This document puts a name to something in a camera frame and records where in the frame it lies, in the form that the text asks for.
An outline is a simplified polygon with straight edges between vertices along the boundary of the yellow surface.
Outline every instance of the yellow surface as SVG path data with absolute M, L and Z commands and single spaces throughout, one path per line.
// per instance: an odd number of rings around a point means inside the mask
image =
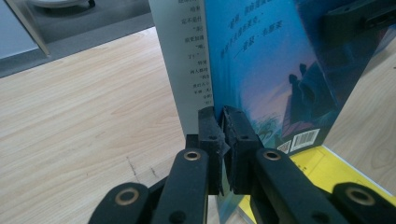
M 374 190 L 389 202 L 393 203 L 393 205 L 396 205 L 396 197 L 382 190 L 372 180 L 350 166 L 326 147 L 313 147 L 290 156 L 290 158 L 309 180 L 321 189 L 332 192 L 336 184 L 354 182 Z M 249 200 L 250 197 L 246 196 L 239 204 L 239 207 L 251 220 L 254 220 L 253 213 L 250 210 Z

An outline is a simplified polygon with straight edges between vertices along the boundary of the book cover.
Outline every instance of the book cover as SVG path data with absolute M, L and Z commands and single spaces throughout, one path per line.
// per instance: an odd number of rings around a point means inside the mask
M 351 0 L 149 1 L 184 133 L 196 133 L 198 109 L 214 104 L 220 120 L 230 105 L 266 147 L 291 156 L 322 145 L 365 66 L 396 34 L 324 32 L 326 14 Z M 241 198 L 218 197 L 221 223 Z
M 326 13 L 351 2 L 204 1 L 218 118 L 224 105 L 241 108 L 285 153 L 320 146 L 387 31 L 324 34 Z

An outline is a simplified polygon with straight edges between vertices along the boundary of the light wood surface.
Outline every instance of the light wood surface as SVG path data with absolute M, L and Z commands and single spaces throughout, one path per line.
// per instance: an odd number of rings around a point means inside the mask
M 396 39 L 367 65 L 325 146 L 396 195 Z
M 395 47 L 326 141 L 393 192 Z M 87 223 L 118 184 L 166 176 L 185 143 L 153 28 L 0 79 L 0 105 L 0 223 Z

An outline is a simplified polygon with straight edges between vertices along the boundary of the screw hole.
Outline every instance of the screw hole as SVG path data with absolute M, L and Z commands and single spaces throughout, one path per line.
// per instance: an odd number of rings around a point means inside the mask
M 373 205 L 375 204 L 375 199 L 369 193 L 363 189 L 358 188 L 347 188 L 346 196 L 355 203 L 361 205 Z
M 116 204 L 124 206 L 136 202 L 139 191 L 134 188 L 123 189 L 116 195 Z
M 188 151 L 184 153 L 184 159 L 188 161 L 198 161 L 201 158 L 201 154 L 196 151 Z
M 311 216 L 317 223 L 329 223 L 330 218 L 327 214 L 322 212 L 313 212 Z
M 186 214 L 182 211 L 176 211 L 169 216 L 169 221 L 175 224 L 184 223 Z
M 270 161 L 278 161 L 281 157 L 274 151 L 267 151 L 263 154 L 264 158 Z

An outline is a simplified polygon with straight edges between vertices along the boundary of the gray floor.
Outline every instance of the gray floor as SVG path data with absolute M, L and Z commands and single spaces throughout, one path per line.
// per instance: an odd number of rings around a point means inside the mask
M 84 49 L 130 35 L 154 25 L 148 0 L 95 0 L 50 11 L 29 6 L 50 55 L 41 49 L 0 60 L 0 77 L 48 63 Z

